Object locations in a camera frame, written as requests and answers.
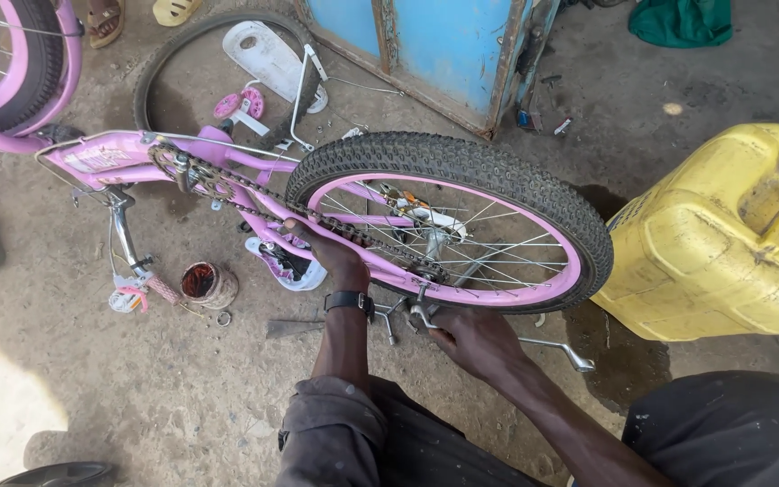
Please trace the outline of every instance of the human hand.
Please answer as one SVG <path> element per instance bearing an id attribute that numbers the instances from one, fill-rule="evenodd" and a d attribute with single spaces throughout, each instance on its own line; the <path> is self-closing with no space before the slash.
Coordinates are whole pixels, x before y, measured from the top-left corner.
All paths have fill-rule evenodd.
<path id="1" fill-rule="evenodd" d="M 465 372 L 494 386 L 517 366 L 536 366 L 504 316 L 488 308 L 440 308 L 428 334 Z"/>
<path id="2" fill-rule="evenodd" d="M 296 218 L 287 218 L 284 226 L 297 238 L 308 242 L 314 258 L 332 276 L 336 290 L 362 293 L 369 290 L 371 274 L 356 250 L 318 235 Z"/>

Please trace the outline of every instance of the yellow plastic container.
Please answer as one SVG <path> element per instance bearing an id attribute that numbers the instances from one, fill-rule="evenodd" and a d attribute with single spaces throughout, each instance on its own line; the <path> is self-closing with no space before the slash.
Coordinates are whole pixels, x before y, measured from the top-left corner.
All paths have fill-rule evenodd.
<path id="1" fill-rule="evenodd" d="M 779 334 L 779 125 L 712 138 L 609 221 L 592 298 L 650 340 Z"/>

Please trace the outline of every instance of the training wheel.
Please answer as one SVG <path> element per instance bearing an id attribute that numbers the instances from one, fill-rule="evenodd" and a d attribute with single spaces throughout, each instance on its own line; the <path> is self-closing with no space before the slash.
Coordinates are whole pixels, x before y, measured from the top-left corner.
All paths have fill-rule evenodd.
<path id="1" fill-rule="evenodd" d="M 220 120 L 230 118 L 230 116 L 239 109 L 239 105 L 242 104 L 243 96 L 241 94 L 229 94 L 222 98 L 220 102 L 218 102 L 218 104 L 215 106 L 215 110 L 212 112 L 212 116 Z"/>
<path id="2" fill-rule="evenodd" d="M 246 87 L 242 94 L 244 98 L 248 98 L 251 102 L 251 106 L 248 107 L 248 114 L 253 119 L 260 119 L 263 116 L 263 94 L 256 87 Z"/>

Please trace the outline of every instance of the black watch strap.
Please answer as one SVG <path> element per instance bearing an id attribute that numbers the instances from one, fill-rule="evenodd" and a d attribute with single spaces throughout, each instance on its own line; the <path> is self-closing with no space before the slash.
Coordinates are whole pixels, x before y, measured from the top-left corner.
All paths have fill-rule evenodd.
<path id="1" fill-rule="evenodd" d="M 324 297 L 324 313 L 336 306 L 362 309 L 369 319 L 375 314 L 375 302 L 366 293 L 356 291 L 337 291 Z"/>

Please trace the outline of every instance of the concrete floor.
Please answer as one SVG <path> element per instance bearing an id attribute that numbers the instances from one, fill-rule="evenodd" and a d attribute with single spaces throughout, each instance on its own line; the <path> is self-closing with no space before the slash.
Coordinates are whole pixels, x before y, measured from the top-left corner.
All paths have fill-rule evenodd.
<path id="1" fill-rule="evenodd" d="M 200 15 L 230 6 L 204 2 Z M 779 2 L 737 5 L 734 38 L 708 50 L 663 50 L 639 41 L 626 31 L 632 8 L 576 6 L 556 21 L 550 41 L 555 52 L 543 59 L 540 73 L 564 78 L 555 107 L 543 96 L 539 105 L 547 125 L 576 117 L 569 137 L 537 137 L 504 125 L 494 144 L 570 183 L 601 184 L 632 198 L 720 130 L 749 120 L 779 121 Z M 81 86 L 61 120 L 87 133 L 132 127 L 133 85 L 172 32 L 154 22 L 151 2 L 129 2 L 122 37 L 103 50 L 87 47 Z M 245 80 L 207 86 L 199 68 L 229 64 L 216 45 L 189 48 L 199 58 L 184 56 L 165 75 L 165 104 L 159 106 L 165 124 L 184 130 L 210 122 L 215 101 Z M 332 75 L 386 87 L 330 50 L 319 54 Z M 325 86 L 330 106 L 373 131 L 471 138 L 410 97 L 338 82 Z M 666 115 L 667 102 L 684 112 Z M 315 127 L 326 129 L 330 119 L 332 129 L 316 135 Z M 324 142 L 349 127 L 322 113 L 307 117 L 302 133 Z M 284 180 L 274 184 L 283 187 Z M 228 265 L 242 286 L 231 307 L 234 321 L 220 328 L 157 296 L 145 315 L 110 311 L 109 268 L 96 253 L 106 239 L 105 211 L 90 200 L 75 209 L 68 188 L 28 157 L 0 154 L 0 223 L 9 252 L 0 271 L 0 479 L 43 464 L 100 459 L 120 465 L 121 485 L 272 484 L 276 431 L 293 384 L 311 370 L 319 334 L 267 341 L 264 323 L 318 316 L 326 285 L 284 292 L 243 248 L 232 211 L 211 211 L 172 184 L 140 186 L 130 210 L 138 251 L 160 257 L 155 268 L 168 281 L 197 260 Z M 393 300 L 387 291 L 375 294 L 380 303 Z M 555 452 L 515 408 L 400 320 L 394 324 L 401 339 L 395 347 L 381 326 L 371 329 L 374 374 L 399 382 L 509 464 L 555 485 L 566 480 Z M 561 313 L 548 315 L 542 328 L 528 317 L 514 318 L 513 325 L 530 336 L 567 337 Z M 774 336 L 673 343 L 667 350 L 666 372 L 673 377 L 727 368 L 779 372 Z M 589 392 L 558 352 L 531 353 L 583 409 L 620 432 L 621 415 L 601 404 L 603 398 Z"/>

